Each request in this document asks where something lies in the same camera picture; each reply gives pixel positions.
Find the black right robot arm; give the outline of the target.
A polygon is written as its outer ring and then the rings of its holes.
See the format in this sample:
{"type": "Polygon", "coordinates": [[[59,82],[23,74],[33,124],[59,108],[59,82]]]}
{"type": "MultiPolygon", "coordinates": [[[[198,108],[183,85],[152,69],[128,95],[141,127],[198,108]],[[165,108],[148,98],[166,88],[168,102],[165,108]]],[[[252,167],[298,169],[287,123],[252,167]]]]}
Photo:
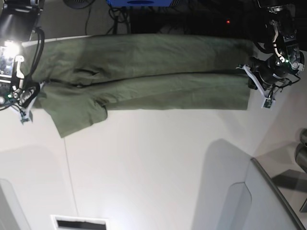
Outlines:
{"type": "Polygon", "coordinates": [[[0,13],[0,109],[19,113],[20,120],[31,120],[31,108],[43,83],[35,82],[36,71],[45,44],[44,31],[37,26],[43,0],[5,0],[0,13]],[[22,72],[25,62],[23,43],[33,34],[37,46],[30,70],[22,72]]]}

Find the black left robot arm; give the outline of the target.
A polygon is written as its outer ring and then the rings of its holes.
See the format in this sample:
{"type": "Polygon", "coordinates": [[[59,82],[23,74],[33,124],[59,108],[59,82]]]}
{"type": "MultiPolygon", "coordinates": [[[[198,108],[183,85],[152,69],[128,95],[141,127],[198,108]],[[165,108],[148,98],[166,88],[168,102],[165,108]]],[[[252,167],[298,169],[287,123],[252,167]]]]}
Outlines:
{"type": "Polygon", "coordinates": [[[304,71],[305,57],[300,51],[297,39],[294,16],[291,7],[293,0],[259,0],[257,18],[262,18],[268,32],[268,39],[263,46],[251,33],[251,27],[245,25],[246,32],[254,45],[264,54],[267,60],[251,57],[245,65],[238,66],[249,77],[248,86],[259,90],[267,101],[273,101],[278,90],[294,84],[288,79],[292,75],[299,82],[299,74],[304,71]]]}

